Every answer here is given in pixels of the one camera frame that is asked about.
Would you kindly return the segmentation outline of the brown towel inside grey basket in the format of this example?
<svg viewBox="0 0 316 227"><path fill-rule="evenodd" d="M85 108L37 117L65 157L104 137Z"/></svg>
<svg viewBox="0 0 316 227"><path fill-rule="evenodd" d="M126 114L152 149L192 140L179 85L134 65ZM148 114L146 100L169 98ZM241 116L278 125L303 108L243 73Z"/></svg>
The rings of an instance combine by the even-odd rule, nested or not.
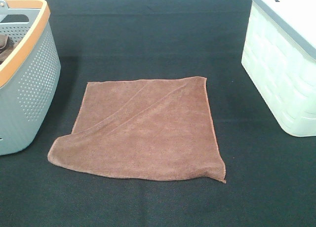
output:
<svg viewBox="0 0 316 227"><path fill-rule="evenodd" d="M18 42L14 43L9 36L0 36L0 64L6 60L17 44Z"/></svg>

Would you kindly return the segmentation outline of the black fabric table mat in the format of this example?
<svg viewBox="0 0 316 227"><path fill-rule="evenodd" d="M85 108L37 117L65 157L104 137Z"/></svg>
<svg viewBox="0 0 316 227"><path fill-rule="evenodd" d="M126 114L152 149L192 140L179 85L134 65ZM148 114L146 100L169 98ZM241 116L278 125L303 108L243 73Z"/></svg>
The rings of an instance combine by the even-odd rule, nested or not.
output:
<svg viewBox="0 0 316 227"><path fill-rule="evenodd" d="M316 140L285 133L241 65L251 0L46 0L61 62L33 143L0 158L3 227L313 227ZM204 76L226 183L52 165L89 81Z"/></svg>

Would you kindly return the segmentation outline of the grey perforated basket orange rim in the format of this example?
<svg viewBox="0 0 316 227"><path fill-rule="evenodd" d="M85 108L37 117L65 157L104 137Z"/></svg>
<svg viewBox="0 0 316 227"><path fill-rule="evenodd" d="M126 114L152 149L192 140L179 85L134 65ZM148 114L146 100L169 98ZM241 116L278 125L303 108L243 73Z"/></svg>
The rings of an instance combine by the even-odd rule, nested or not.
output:
<svg viewBox="0 0 316 227"><path fill-rule="evenodd" d="M25 149L54 97L61 65L45 0L1 0L0 35L17 46L0 65L0 153Z"/></svg>

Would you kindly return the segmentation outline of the brown microfibre towel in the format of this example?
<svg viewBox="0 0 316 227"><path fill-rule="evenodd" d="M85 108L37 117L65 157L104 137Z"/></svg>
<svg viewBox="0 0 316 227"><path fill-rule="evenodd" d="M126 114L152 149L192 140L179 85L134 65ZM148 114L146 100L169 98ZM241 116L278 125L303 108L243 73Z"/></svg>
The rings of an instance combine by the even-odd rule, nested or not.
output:
<svg viewBox="0 0 316 227"><path fill-rule="evenodd" d="M206 78L89 82L69 135L47 155L79 172L156 181L225 181Z"/></svg>

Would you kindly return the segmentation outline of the white plastic basket grey rim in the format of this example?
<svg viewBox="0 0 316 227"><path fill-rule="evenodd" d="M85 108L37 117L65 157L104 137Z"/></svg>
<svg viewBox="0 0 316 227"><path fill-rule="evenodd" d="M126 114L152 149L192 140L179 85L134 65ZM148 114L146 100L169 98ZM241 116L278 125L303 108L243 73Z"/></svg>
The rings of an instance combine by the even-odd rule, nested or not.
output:
<svg viewBox="0 0 316 227"><path fill-rule="evenodd" d="M316 134L316 0L252 0L241 63L286 133Z"/></svg>

